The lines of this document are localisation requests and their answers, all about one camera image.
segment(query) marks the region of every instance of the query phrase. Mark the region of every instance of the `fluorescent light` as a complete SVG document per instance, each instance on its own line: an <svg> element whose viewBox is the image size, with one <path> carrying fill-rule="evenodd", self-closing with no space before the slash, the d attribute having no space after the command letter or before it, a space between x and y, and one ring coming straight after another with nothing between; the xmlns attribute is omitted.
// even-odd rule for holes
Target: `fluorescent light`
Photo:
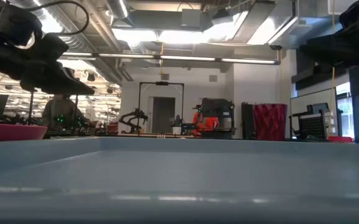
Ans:
<svg viewBox="0 0 359 224"><path fill-rule="evenodd" d="M199 44L207 42L208 39L202 32L165 30L161 33L159 41L168 44Z"/></svg>
<svg viewBox="0 0 359 224"><path fill-rule="evenodd" d="M86 57L65 57L63 59L67 59L67 60L96 60L96 58L93 58L93 57L89 57L89 58L86 58Z"/></svg>
<svg viewBox="0 0 359 224"><path fill-rule="evenodd" d="M277 38L279 38L285 31L287 31L295 22L298 21L298 17L294 17L286 26L284 26L276 35L274 35L269 41L268 44L273 43Z"/></svg>
<svg viewBox="0 0 359 224"><path fill-rule="evenodd" d="M255 31L253 36L247 42L247 44L259 45L266 44L270 38L274 35L275 31L274 21L268 17L260 27Z"/></svg>
<svg viewBox="0 0 359 224"><path fill-rule="evenodd" d="M76 57L92 56L92 53L65 52L63 53L63 56L76 56Z"/></svg>
<svg viewBox="0 0 359 224"><path fill-rule="evenodd" d="M136 55L136 54L99 54L100 57L114 57L114 58L138 58L138 59L153 59L153 55Z"/></svg>
<svg viewBox="0 0 359 224"><path fill-rule="evenodd" d="M232 63L254 63L261 65L274 65L276 61L274 60L256 60L256 59L240 59L240 58L223 58L222 62L232 62Z"/></svg>
<svg viewBox="0 0 359 224"><path fill-rule="evenodd" d="M142 41L157 41L157 35L153 30L132 30L132 29L112 29L118 40L128 43L138 43Z"/></svg>
<svg viewBox="0 0 359 224"><path fill-rule="evenodd" d="M186 56L170 56L170 55L161 55L161 59L200 60L200 61L206 61L206 62L215 61L215 58L211 58L211 57L186 57Z"/></svg>

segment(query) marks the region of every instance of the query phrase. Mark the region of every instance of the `red plastic container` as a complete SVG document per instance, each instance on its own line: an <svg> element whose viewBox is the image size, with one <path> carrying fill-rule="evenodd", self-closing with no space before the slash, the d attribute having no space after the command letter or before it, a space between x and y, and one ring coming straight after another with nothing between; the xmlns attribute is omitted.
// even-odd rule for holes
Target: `red plastic container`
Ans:
<svg viewBox="0 0 359 224"><path fill-rule="evenodd" d="M42 139L48 127L0 124L0 141Z"/></svg>
<svg viewBox="0 0 359 224"><path fill-rule="evenodd" d="M256 137L259 140L283 141L286 135L287 105L253 106Z"/></svg>
<svg viewBox="0 0 359 224"><path fill-rule="evenodd" d="M335 142L353 142L351 137L329 136L330 141Z"/></svg>

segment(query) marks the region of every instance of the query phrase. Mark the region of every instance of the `door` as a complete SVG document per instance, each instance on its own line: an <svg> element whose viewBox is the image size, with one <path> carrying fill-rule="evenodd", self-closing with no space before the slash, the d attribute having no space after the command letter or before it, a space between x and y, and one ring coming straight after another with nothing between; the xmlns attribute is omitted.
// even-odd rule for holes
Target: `door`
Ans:
<svg viewBox="0 0 359 224"><path fill-rule="evenodd" d="M154 97L153 133L172 133L172 119L175 118L175 98Z"/></svg>

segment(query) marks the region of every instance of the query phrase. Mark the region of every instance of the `pink bowl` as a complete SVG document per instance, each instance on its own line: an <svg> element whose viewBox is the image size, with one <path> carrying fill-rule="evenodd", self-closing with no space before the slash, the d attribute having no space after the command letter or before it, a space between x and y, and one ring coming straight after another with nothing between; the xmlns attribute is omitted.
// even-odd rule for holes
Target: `pink bowl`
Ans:
<svg viewBox="0 0 359 224"><path fill-rule="evenodd" d="M0 124L0 141L42 139L47 129L44 126Z"/></svg>

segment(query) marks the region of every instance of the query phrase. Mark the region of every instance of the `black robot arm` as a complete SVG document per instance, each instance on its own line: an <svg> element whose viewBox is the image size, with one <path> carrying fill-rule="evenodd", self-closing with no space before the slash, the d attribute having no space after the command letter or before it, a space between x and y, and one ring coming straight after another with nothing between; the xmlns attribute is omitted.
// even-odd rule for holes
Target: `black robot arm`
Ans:
<svg viewBox="0 0 359 224"><path fill-rule="evenodd" d="M128 121L125 121L124 118L133 116L132 118L129 118ZM120 119L118 120L118 122L123 123L125 125L128 125L129 127L131 127L131 130L129 133L139 133L139 130L142 128L136 124L133 124L131 121L134 119L143 119L143 124L149 119L145 113L139 109L135 109L135 111L130 112L128 114L124 114L120 117Z"/></svg>

